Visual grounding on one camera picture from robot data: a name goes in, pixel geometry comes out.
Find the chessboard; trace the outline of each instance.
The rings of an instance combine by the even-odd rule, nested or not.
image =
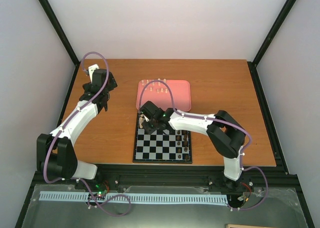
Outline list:
[[[191,133],[186,130],[156,130],[147,134],[137,116],[133,162],[192,163]]]

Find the white square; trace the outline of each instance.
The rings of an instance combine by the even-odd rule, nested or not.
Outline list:
[[[169,147],[169,141],[167,141],[167,140],[163,141],[163,142],[162,142],[162,145],[163,145],[164,147]]]
[[[144,145],[144,141],[143,140],[137,140],[136,141],[136,145],[137,146],[143,146]]]
[[[162,159],[168,160],[169,159],[169,153],[163,153],[162,154]]]
[[[150,135],[149,134],[145,134],[143,139],[144,140],[150,140]]]
[[[155,140],[150,140],[150,146],[155,147],[157,142]]]
[[[156,153],[162,153],[162,147],[156,147],[155,148]]]
[[[149,153],[150,152],[150,147],[143,147],[143,152],[144,153]]]
[[[169,153],[175,153],[176,148],[175,147],[169,147]]]
[[[142,153],[136,153],[135,154],[135,159],[142,159]]]
[[[145,134],[145,130],[144,129],[138,129],[138,134]]]
[[[150,153],[149,159],[156,159],[156,153]]]

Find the wire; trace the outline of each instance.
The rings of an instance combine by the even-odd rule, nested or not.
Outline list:
[[[249,167],[249,168],[247,168],[247,169],[244,169],[244,171],[249,171],[249,170],[251,170],[251,169],[257,169],[257,170],[259,170],[260,173],[262,174],[263,179],[264,179],[264,182],[265,182],[265,195],[264,195],[264,197],[262,198],[262,200],[260,200],[260,202],[258,202],[257,204],[255,204],[255,205],[253,205],[253,206],[251,206],[251,207],[249,207],[249,208],[240,208],[240,209],[239,209],[239,210],[242,210],[242,211],[251,210],[251,209],[254,209],[254,208],[258,207],[259,205],[261,205],[261,204],[266,200],[266,198],[267,198],[267,196],[268,196],[268,192],[269,192],[268,181],[267,181],[266,175],[264,174],[264,172],[262,171],[262,169],[260,169],[260,168],[257,167],[257,166],[251,166],[251,167]]]
[[[106,61],[106,59],[104,58],[104,56],[102,56],[101,54],[97,53],[97,52],[89,52],[87,54],[84,55],[84,57],[82,58],[81,60],[81,66],[82,66],[82,70],[85,71],[87,73],[87,70],[85,70],[84,68],[84,62],[85,62],[85,58],[90,55],[90,54],[96,54],[98,56],[100,56],[104,63],[105,63],[105,68],[106,68],[106,77],[105,77],[105,81],[102,85],[102,87],[99,89],[99,91],[89,100],[87,101],[85,104],[83,104],[81,107],[80,107],[80,111],[85,107],[87,106],[93,99],[95,99],[102,91],[103,89],[105,88],[105,86],[107,85],[107,82],[108,82],[108,78],[109,78],[109,66],[108,66],[108,63]],[[64,130],[65,127],[70,123],[70,121],[77,115],[78,112],[80,112],[79,110],[75,110],[71,115],[70,117],[63,123],[63,125],[61,126],[61,129]],[[58,137],[60,136],[60,134],[62,133],[62,130],[59,130],[59,132],[55,135],[55,137],[53,138],[50,146],[49,146],[49,149],[48,149],[48,152],[46,154],[46,157],[45,157],[45,161],[44,161],[44,167],[43,167],[43,178],[44,180],[46,181],[46,183],[54,183],[58,180],[60,180],[61,178],[56,178],[54,180],[49,180],[48,179],[48,176],[47,176],[47,169],[48,169],[48,162],[49,162],[49,158],[50,158],[50,155],[51,155],[51,152],[54,148],[54,145],[58,139]]]
[[[241,184],[243,185],[243,186],[245,186],[248,190],[249,190],[249,196],[248,196],[248,198],[250,197],[250,195],[251,195],[251,188],[247,185],[247,184],[245,184],[245,183],[243,183],[243,182],[241,182]]]
[[[160,82],[160,83],[164,84],[164,85],[167,87],[167,89],[169,90],[169,93],[170,93],[170,97],[171,97],[171,105],[172,105],[172,108],[173,108],[173,110],[174,110],[178,115],[181,115],[181,116],[184,116],[184,117],[188,117],[188,118],[195,118],[195,119],[205,120],[205,119],[204,119],[204,116],[195,116],[195,115],[190,115],[190,114],[186,114],[186,113],[181,113],[181,112],[179,112],[179,111],[176,109],[174,97],[173,97],[173,94],[172,94],[172,91],[171,91],[170,87],[168,86],[168,84],[166,84],[166,83],[165,83],[164,81],[162,81],[162,80],[151,80],[149,83],[147,83],[147,84],[144,86],[144,88],[142,89],[141,95],[140,95],[140,99],[139,99],[139,108],[141,107],[142,96],[143,96],[143,94],[144,94],[147,86],[150,85],[151,83],[155,83],[155,82]],[[249,145],[252,143],[252,137],[251,137],[251,135],[250,135],[247,131],[245,131],[243,128],[241,128],[241,127],[239,127],[239,126],[237,126],[237,125],[235,125],[235,124],[232,124],[232,123],[230,123],[230,122],[224,121],[224,120],[219,120],[219,119],[210,118],[210,117],[207,117],[206,119],[207,119],[207,120],[214,121],[214,122],[218,122],[218,123],[222,123],[222,124],[229,125],[229,126],[235,128],[235,129],[238,129],[238,130],[240,130],[241,132],[243,132],[243,133],[249,138],[249,142],[241,149],[240,152],[243,153],[244,150],[245,150],[246,148],[248,148]],[[242,156],[243,156],[243,155],[240,156],[240,168],[241,168],[243,171],[248,171],[248,170],[251,170],[251,169],[257,169],[257,170],[259,170],[260,173],[262,174],[263,178],[264,178],[265,186],[266,186],[265,196],[262,198],[262,200],[261,200],[258,204],[255,204],[255,205],[253,205],[253,206],[250,207],[250,208],[240,209],[240,210],[250,210],[250,209],[253,209],[253,208],[259,206],[260,204],[262,204],[262,203],[265,201],[265,199],[267,198],[268,190],[269,190],[269,188],[268,188],[268,181],[267,181],[267,178],[266,178],[264,172],[263,172],[259,167],[252,166],[252,167],[249,167],[249,168],[244,169],[244,167],[243,167],[243,161],[242,161]]]
[[[131,201],[130,201],[130,198],[129,198],[128,196],[126,196],[126,195],[124,195],[124,194],[117,194],[117,195],[115,195],[115,196],[110,197],[109,199],[107,199],[106,201],[104,201],[103,203],[100,204],[100,203],[96,200],[96,197],[95,197],[94,194],[92,193],[92,191],[91,191],[89,185],[87,184],[87,182],[86,182],[84,179],[79,179],[79,180],[81,180],[81,181],[84,183],[84,185],[86,186],[86,188],[87,188],[88,191],[89,191],[89,194],[91,195],[91,199],[94,200],[94,202],[96,203],[97,207],[99,207],[104,213],[106,213],[106,214],[108,214],[108,215],[110,215],[110,216],[113,216],[113,217],[119,217],[119,216],[124,216],[124,215],[128,214],[129,211],[131,210]],[[110,213],[109,211],[106,211],[106,210],[102,207],[103,205],[107,204],[110,200],[113,200],[113,199],[115,199],[115,198],[117,198],[117,197],[124,197],[124,198],[127,199],[127,201],[129,202],[129,207],[128,207],[128,209],[125,211],[125,213],[122,213],[122,214],[113,214],[113,213]]]
[[[168,84],[166,84],[164,81],[162,80],[151,80],[149,83],[147,83],[144,88],[142,89],[141,91],[141,95],[140,95],[140,99],[139,99],[139,108],[141,107],[141,101],[142,101],[142,96],[147,88],[148,85],[150,85],[151,83],[155,83],[155,82],[160,82],[162,84],[164,84],[167,89],[169,90],[169,93],[170,93],[170,97],[171,97],[171,105],[172,105],[172,108],[173,110],[178,114],[178,115],[181,115],[181,116],[184,116],[184,117],[187,117],[187,118],[194,118],[194,119],[200,119],[200,120],[205,120],[204,116],[195,116],[195,115],[190,115],[188,113],[184,113],[184,112],[180,112],[179,110],[176,109],[176,106],[175,106],[175,101],[174,101],[174,96],[172,94],[172,91],[170,89],[170,87],[168,86]],[[231,126],[235,129],[238,129],[240,130],[241,132],[243,132],[248,138],[249,138],[249,142],[240,150],[241,154],[243,154],[244,150],[246,148],[248,148],[249,145],[251,145],[252,143],[252,137],[251,135],[245,131],[243,128],[241,128],[240,126],[237,126],[235,124],[232,124],[230,122],[227,122],[227,121],[224,121],[224,120],[220,120],[220,119],[216,119],[216,118],[211,118],[211,117],[207,117],[206,118],[207,120],[211,120],[211,121],[214,121],[214,122],[217,122],[217,123],[221,123],[221,124],[226,124],[228,126]],[[243,155],[240,155],[240,159],[239,159],[239,162],[240,162],[240,168],[243,169],[243,158],[242,158]]]

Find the black square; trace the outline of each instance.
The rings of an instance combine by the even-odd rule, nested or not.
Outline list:
[[[164,145],[164,143],[162,141],[160,141],[160,140],[156,141],[156,146],[157,147],[163,147],[163,145]]]
[[[169,159],[176,159],[176,154],[169,154]]]
[[[149,153],[143,153],[142,158],[143,159],[149,159]]]
[[[163,147],[162,153],[169,153],[169,147]]]
[[[144,146],[144,147],[150,146],[150,141],[149,141],[149,140],[143,141],[143,146]]]
[[[156,159],[162,159],[162,154],[161,153],[156,153],[155,154]]]
[[[188,156],[188,159],[187,160],[190,160],[190,156],[189,156],[189,154],[182,154],[182,159],[186,159],[186,156]]]
[[[141,146],[138,146],[138,147],[136,148],[136,151],[137,151],[138,153],[142,153],[142,152],[144,151],[144,148],[141,147]]]

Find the purple tube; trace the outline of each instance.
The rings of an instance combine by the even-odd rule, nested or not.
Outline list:
[[[167,89],[169,90],[169,93],[170,93],[171,104],[172,104],[173,110],[174,110],[178,115],[182,115],[182,113],[180,113],[180,112],[176,109],[174,97],[173,97],[173,94],[172,94],[172,91],[171,91],[170,87],[168,86],[168,84],[166,84],[166,83],[165,83],[164,81],[162,81],[162,80],[151,80],[149,83],[147,83],[147,84],[144,86],[144,88],[143,88],[142,91],[141,91],[141,95],[140,95],[140,99],[139,99],[139,108],[141,107],[142,96],[143,96],[143,94],[144,94],[147,86],[150,85],[151,83],[154,83],[154,82],[160,82],[160,83],[164,84],[164,85],[167,87]],[[195,115],[190,115],[190,114],[187,114],[187,113],[184,114],[184,117],[204,120],[202,117],[195,116]],[[208,117],[207,120],[211,120],[211,121],[218,122],[218,123],[221,123],[221,124],[226,124],[226,125],[229,125],[229,126],[235,128],[235,129],[238,129],[238,130],[240,130],[241,132],[243,132],[243,133],[249,138],[249,142],[242,148],[242,150],[240,151],[240,153],[243,153],[244,150],[252,143],[252,137],[251,137],[251,135],[250,135],[247,131],[245,131],[244,129],[242,129],[241,127],[239,127],[239,126],[237,126],[237,125],[235,125],[235,124],[226,122],[226,121],[224,121],[224,120],[220,120],[220,119],[215,119],[215,118],[210,118],[210,117]],[[240,156],[240,167],[243,168],[242,155]]]
[[[84,55],[84,57],[82,58],[81,60],[81,66],[82,66],[82,69],[87,72],[84,68],[84,60],[85,58],[90,55],[90,54],[96,54],[98,56],[100,56],[104,63],[105,63],[105,66],[106,66],[106,78],[105,78],[105,81],[102,85],[102,87],[99,89],[99,91],[89,100],[87,101],[85,104],[83,104],[81,107],[80,107],[80,110],[82,110],[85,106],[87,106],[93,99],[95,99],[102,91],[103,89],[105,88],[105,86],[107,85],[107,82],[108,82],[108,78],[109,78],[109,66],[108,66],[108,63],[106,61],[106,59],[104,58],[104,56],[102,56],[101,54],[97,53],[97,52],[89,52],[87,54]],[[70,123],[70,121],[76,116],[76,114],[78,113],[79,111],[76,110],[66,121],[65,123],[63,124],[62,126],[62,129],[65,129],[65,127]],[[62,133],[62,131],[59,131],[56,136],[53,138],[52,142],[51,142],[51,145],[49,146],[49,150],[46,154],[46,157],[45,157],[45,161],[44,161],[44,167],[43,167],[43,178],[45,180],[45,182],[47,183],[54,183],[58,180],[60,180],[61,178],[56,178],[54,180],[48,180],[48,176],[47,176],[47,168],[48,168],[48,162],[49,162],[49,158],[50,158],[50,155],[51,155],[51,152],[52,152],[52,149],[59,137],[59,135]]]

